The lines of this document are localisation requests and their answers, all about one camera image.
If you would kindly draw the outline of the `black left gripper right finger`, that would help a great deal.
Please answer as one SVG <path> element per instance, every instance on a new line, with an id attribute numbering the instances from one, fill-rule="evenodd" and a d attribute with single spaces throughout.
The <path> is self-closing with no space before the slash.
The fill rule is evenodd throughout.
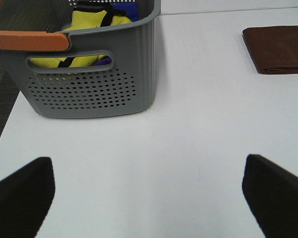
<path id="1" fill-rule="evenodd" d="M 246 158 L 242 192 L 267 238 L 298 238 L 298 177 L 267 158 Z"/>

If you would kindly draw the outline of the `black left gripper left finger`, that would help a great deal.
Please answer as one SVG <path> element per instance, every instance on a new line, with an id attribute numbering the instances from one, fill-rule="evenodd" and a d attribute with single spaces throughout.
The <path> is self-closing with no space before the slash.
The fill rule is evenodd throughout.
<path id="1" fill-rule="evenodd" d="M 0 238 L 34 238 L 55 196 L 52 160 L 40 157 L 0 180 Z"/>

